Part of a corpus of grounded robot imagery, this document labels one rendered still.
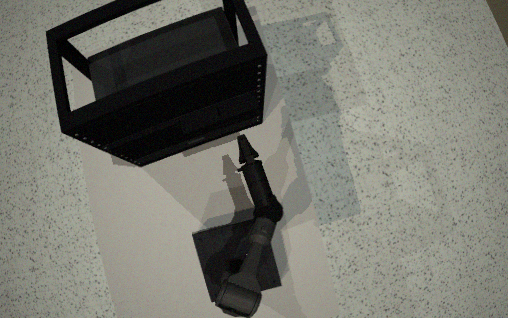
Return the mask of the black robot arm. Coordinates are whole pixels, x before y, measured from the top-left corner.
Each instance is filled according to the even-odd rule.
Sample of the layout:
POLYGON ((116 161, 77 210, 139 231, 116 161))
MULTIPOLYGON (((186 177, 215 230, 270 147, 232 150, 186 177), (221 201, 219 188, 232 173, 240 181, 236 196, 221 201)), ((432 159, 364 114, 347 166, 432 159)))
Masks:
POLYGON ((221 307, 223 313, 245 318, 251 318, 260 305, 262 294, 257 278, 263 251, 270 245, 276 224, 283 217, 283 207, 272 193, 268 179, 252 183, 248 189, 256 208, 253 211, 254 225, 249 235, 251 246, 247 255, 225 261, 224 276, 221 276, 222 289, 219 289, 220 294, 217 294, 215 300, 215 306, 221 307))

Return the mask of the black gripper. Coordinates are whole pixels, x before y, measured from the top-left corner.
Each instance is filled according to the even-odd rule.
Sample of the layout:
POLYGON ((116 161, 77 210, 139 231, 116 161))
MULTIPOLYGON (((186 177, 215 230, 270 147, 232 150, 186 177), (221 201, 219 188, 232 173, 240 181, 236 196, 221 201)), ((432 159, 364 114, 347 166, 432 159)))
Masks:
POLYGON ((237 169, 237 171, 243 172, 247 186, 257 181, 267 179, 262 165, 262 161, 254 160, 259 156, 259 154, 250 145, 246 136, 245 135, 237 136, 237 141, 239 146, 239 163, 240 164, 245 163, 241 168, 237 169), (246 166, 247 164, 248 166, 246 166))

